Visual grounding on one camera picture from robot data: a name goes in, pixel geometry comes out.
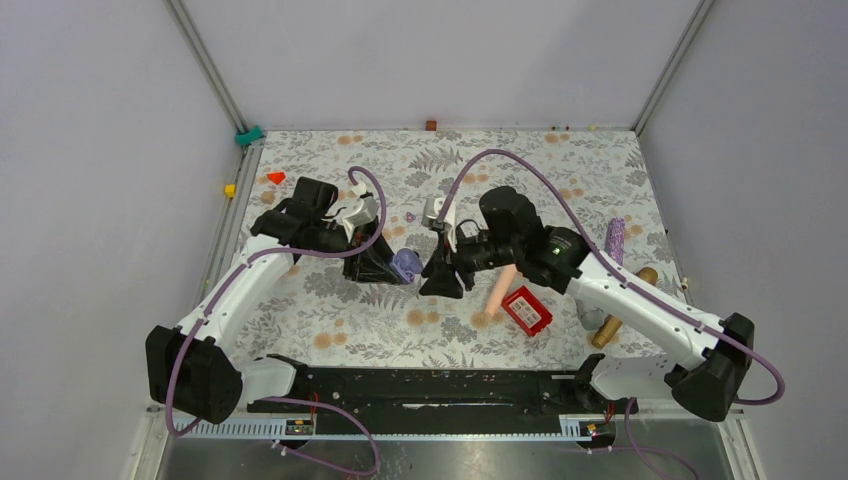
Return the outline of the lavender earbud charging case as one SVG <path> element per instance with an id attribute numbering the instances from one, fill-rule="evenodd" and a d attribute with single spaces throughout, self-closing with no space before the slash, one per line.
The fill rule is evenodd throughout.
<path id="1" fill-rule="evenodd" d="M 412 284 L 424 270 L 419 255 L 409 249 L 399 249 L 391 258 L 390 266 L 403 284 Z"/>

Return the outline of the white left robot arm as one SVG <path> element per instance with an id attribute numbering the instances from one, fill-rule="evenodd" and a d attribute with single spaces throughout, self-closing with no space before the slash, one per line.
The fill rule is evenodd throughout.
<path id="1" fill-rule="evenodd" d="M 344 278 L 353 282 L 403 284 L 382 235 L 382 187 L 372 179 L 352 191 L 354 203 L 339 207 L 336 186 L 301 177 L 290 197 L 255 220 L 234 263 L 199 305 L 176 326 L 148 334 L 153 401 L 212 424 L 268 397 L 288 411 L 307 404 L 311 387 L 295 361 L 268 355 L 235 364 L 230 357 L 264 295 L 303 257 L 341 259 Z"/>

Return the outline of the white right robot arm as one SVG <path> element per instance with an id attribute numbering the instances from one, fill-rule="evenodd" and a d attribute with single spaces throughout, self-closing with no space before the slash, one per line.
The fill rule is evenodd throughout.
<path id="1" fill-rule="evenodd" d="M 514 188 L 489 190 L 479 200 L 486 226 L 459 233 L 455 209 L 431 198 L 422 224 L 437 246 L 422 273 L 422 296 L 460 299 L 477 272 L 513 265 L 530 283 L 600 309 L 649 338 L 662 353 L 647 359 L 591 355 L 573 386 L 575 402 L 597 412 L 611 400 L 672 399 L 688 412 L 722 422 L 748 373 L 755 325 L 746 316 L 725 318 L 689 306 L 590 249 L 566 227 L 546 226 L 533 203 Z"/>

